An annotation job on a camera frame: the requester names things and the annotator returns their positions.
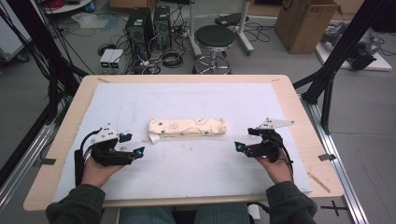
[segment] chair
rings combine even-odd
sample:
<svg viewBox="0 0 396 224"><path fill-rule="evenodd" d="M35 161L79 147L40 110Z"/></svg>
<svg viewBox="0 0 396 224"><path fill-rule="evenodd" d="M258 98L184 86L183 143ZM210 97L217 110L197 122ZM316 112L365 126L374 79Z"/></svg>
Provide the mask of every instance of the chair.
<svg viewBox="0 0 396 224"><path fill-rule="evenodd" d="M247 203L247 206L252 204L258 205L264 212L269 213L269 207L263 203ZM173 211L172 216L175 219L176 224L193 224L197 210L185 210L185 211ZM251 214L248 214L249 224L254 224L255 221Z"/></svg>
<svg viewBox="0 0 396 224"><path fill-rule="evenodd" d="M210 50L210 56L202 56L196 60L192 72L194 74L230 75L230 64L225 60L226 49L235 42L233 31L221 25L207 25L195 32L195 43L202 49ZM224 58L217 56L221 51Z"/></svg>

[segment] wooden table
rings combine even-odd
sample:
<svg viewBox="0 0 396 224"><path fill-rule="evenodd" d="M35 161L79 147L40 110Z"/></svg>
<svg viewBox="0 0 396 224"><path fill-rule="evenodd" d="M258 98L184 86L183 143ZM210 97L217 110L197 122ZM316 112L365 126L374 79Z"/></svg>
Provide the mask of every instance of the wooden table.
<svg viewBox="0 0 396 224"><path fill-rule="evenodd" d="M52 143L47 158L56 159L54 165L43 165L24 202L24 209L41 211L52 202L61 177L64 161L78 132L80 125L96 86L99 83L271 83L282 108L285 119L292 119L295 125L290 132L300 158L308 172L312 192L311 198L342 196L343 187L329 161L321 161L318 156L325 150L307 116L300 99L288 77L282 75L232 75L232 76L88 76L85 77L70 105L64 121ZM104 206L143 206L156 204L199 204L227 202L265 201L264 195L239 197L205 197L183 199L160 199L106 202Z"/></svg>

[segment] wire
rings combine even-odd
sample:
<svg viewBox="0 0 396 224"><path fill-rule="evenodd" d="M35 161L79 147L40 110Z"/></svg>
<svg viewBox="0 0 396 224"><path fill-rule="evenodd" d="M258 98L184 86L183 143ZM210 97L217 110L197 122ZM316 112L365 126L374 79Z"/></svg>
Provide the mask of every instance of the wire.
<svg viewBox="0 0 396 224"><path fill-rule="evenodd" d="M148 42L148 45L149 46L151 46L151 42L155 39L155 40L157 40L157 37L159 36L160 34L156 34L154 37L152 37L151 39L150 39L150 41ZM157 56L157 57L161 57L161 54L154 54L152 51L151 51L151 49L150 48L148 48L148 51L149 51L149 53L151 54L151 56Z"/></svg>
<svg viewBox="0 0 396 224"><path fill-rule="evenodd" d="M289 167L289 171L290 171L290 175L291 175L291 181L294 182L294 177L293 177L293 166L292 166L293 161L290 159L289 152L286 150L285 147L282 147L282 148L280 149L280 151L283 153L283 155L285 155L285 158L286 158L286 159L284 159L284 160L286 161L286 164L287 164L288 167Z"/></svg>
<svg viewBox="0 0 396 224"><path fill-rule="evenodd" d="M381 50L383 55L385 55L385 56L396 55L396 52L391 52L390 50L382 48L382 45L385 44L385 40L383 38L381 38L381 37L379 37L377 35L375 35L375 37L379 39L379 47L380 47L380 50Z"/></svg>
<svg viewBox="0 0 396 224"><path fill-rule="evenodd" d="M97 53L99 56L103 56L107 49L116 49L117 47L114 44L103 44L99 46Z"/></svg>
<svg viewBox="0 0 396 224"><path fill-rule="evenodd" d="M124 56L125 54L126 54L126 50L123 50L122 51L122 54L119 56L119 57L117 57L116 59L114 59L114 61L113 62L110 62L110 67L111 67L111 70L113 71L113 74L115 74L115 75L118 75L119 73L117 73L115 70L114 70L114 67L113 67L113 63L116 61L116 60L118 60L118 59L120 59L122 56Z"/></svg>
<svg viewBox="0 0 396 224"><path fill-rule="evenodd" d="M34 10L33 7L28 7L24 11L30 11ZM41 14L41 17L43 16L44 9L43 7L38 6L38 12ZM47 46L41 46L40 49L37 46L37 43L35 41L28 41L22 34L21 32L15 27L14 23L12 22L11 18L9 17L7 11L3 12L3 10L0 10L1 17L4 19L5 23L10 27L10 29L14 32L14 34L17 36L17 38L22 42L24 47L29 51L31 56L34 58L35 63L39 70L41 71L42 75L49 81L49 91L47 97L49 97L49 102L53 104L58 104L60 102L64 108L70 105L73 97L71 95L68 95L69 92L66 92L65 85L67 83L71 83L71 85L74 85L73 80L74 77L66 76L68 74L68 71L64 71L64 62L63 61L52 61L52 58L47 58L44 56L43 50L49 51ZM32 20L31 26L32 27L42 27L44 25L45 29L47 29L48 33L45 34L45 30L43 33L35 34L35 37L40 38L43 37L48 38L48 35L50 35L50 29L46 23L42 22L42 20ZM63 113L53 115L55 119L59 119L61 116L63 116ZM52 142L52 140L45 145L42 150L40 151L40 159L43 158L42 153L43 150Z"/></svg>
<svg viewBox="0 0 396 224"><path fill-rule="evenodd" d="M112 15L114 15L114 16L116 16L116 17L121 18L121 19L122 19L123 21L125 21L125 22L128 22L128 21L125 20L123 17L121 17L121 16L117 15L117 13L113 12L111 9L109 10L109 13L112 14Z"/></svg>
<svg viewBox="0 0 396 224"><path fill-rule="evenodd" d="M93 131L93 132L87 134L87 136L85 136L84 139L82 140L79 150L84 151L84 145L85 145L85 142L88 140L88 138L90 138L94 134L98 134L101 130L102 130L102 128L97 131Z"/></svg>
<svg viewBox="0 0 396 224"><path fill-rule="evenodd" d="M142 75L158 75L161 72L161 67L158 66L156 63L151 63L142 71Z"/></svg>
<svg viewBox="0 0 396 224"><path fill-rule="evenodd" d="M77 31L77 30L81 30L81 29L76 29L74 31L71 31L69 33L67 33L68 35L77 35L77 36L94 36L96 34L96 30L95 29L84 29L84 30L91 30L93 31L93 34L91 35L78 35L78 34L74 34L73 32Z"/></svg>
<svg viewBox="0 0 396 224"><path fill-rule="evenodd" d="M163 66L165 67L178 68L183 64L183 58L181 57L181 54L179 54L175 49L166 50L163 53L162 58Z"/></svg>
<svg viewBox="0 0 396 224"><path fill-rule="evenodd" d="M177 44L179 49L181 49L183 52L186 52L187 48L184 46L184 36L181 34L187 30L187 22L184 21L183 13L181 11L184 6L185 5L177 4L177 9L172 11L170 14L173 16L174 13L178 11L177 18L173 21L171 29L173 31L174 43Z"/></svg>
<svg viewBox="0 0 396 224"><path fill-rule="evenodd" d="M249 40L249 42L254 42L256 40L259 40L265 43L265 42L270 42L271 37L265 34L263 31L270 31L275 28L275 25L265 26L265 25L260 25L257 22L249 22L246 23L245 27L246 28L244 32L249 33L255 37L255 39Z"/></svg>
<svg viewBox="0 0 396 224"><path fill-rule="evenodd" d="M91 68L82 60L82 58L79 56L79 54L74 50L74 48L73 48L73 47L71 46L71 44L67 41L67 39L64 37L64 35L60 32L60 28L59 28L58 22L57 22L56 20L53 20L53 21L51 21L50 24L52 25L54 31L56 32L56 35L58 36L58 38L59 38L59 40L60 40L60 43L61 43L61 45L62 45L63 48L64 48L64 52L66 53L66 56L67 56L69 62L71 63L71 66L74 67L73 61L72 61L71 56L70 56L70 54L69 54L69 52L68 52L68 47L69 47L71 50L73 50L73 52L74 52L74 53L76 54L76 56L81 60L81 62L85 65L85 67L87 67L87 69L91 72L91 74L94 74L94 72L91 70Z"/></svg>

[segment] dark jacket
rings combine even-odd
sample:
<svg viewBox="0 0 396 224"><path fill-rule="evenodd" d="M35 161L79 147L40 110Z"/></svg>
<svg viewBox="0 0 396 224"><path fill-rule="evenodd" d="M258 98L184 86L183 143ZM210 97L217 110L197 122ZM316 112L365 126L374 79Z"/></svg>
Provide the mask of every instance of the dark jacket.
<svg viewBox="0 0 396 224"><path fill-rule="evenodd" d="M270 205L270 223L315 223L317 205L292 182L272 186L266 191ZM58 203L47 207L49 223L100 223L105 193L91 185L79 185Z"/></svg>

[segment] white paper sheet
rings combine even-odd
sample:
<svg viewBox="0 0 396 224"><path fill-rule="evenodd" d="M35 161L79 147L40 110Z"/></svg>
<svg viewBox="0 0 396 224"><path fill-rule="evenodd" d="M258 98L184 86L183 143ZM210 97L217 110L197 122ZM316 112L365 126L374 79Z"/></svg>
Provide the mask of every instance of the white paper sheet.
<svg viewBox="0 0 396 224"><path fill-rule="evenodd" d="M164 138L156 145L148 138L149 119L227 119L222 136ZM283 119L271 84L267 83L152 83L98 85L76 140L69 151L53 201L75 187L73 154L90 132L111 123L132 140L116 149L146 147L144 157L114 174L102 187L106 200L166 199L264 194L273 185L252 158L235 151L234 141L260 143L248 128L266 118ZM306 171L288 127L276 130L294 161L294 179L303 192L311 191Z"/></svg>

